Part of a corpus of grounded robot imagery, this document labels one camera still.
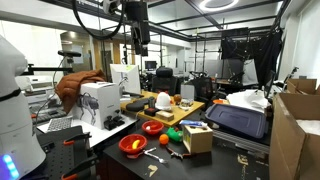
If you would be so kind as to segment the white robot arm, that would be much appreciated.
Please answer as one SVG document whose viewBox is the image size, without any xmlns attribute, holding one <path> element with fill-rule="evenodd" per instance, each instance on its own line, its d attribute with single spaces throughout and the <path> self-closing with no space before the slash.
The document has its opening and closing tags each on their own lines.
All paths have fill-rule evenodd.
<svg viewBox="0 0 320 180">
<path fill-rule="evenodd" d="M 46 159 L 16 81 L 27 67 L 23 53 L 0 36 L 0 180 L 20 180 Z"/>
</svg>

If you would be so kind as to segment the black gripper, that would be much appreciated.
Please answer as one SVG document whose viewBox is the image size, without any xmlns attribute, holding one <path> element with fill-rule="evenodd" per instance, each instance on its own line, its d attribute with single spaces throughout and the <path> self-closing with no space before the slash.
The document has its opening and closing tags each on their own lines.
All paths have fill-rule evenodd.
<svg viewBox="0 0 320 180">
<path fill-rule="evenodd" d="M 150 26 L 147 12 L 147 3 L 142 1 L 129 1 L 126 3 L 125 13 L 131 25 L 131 38 L 136 55 L 148 55 L 150 42 Z"/>
</svg>

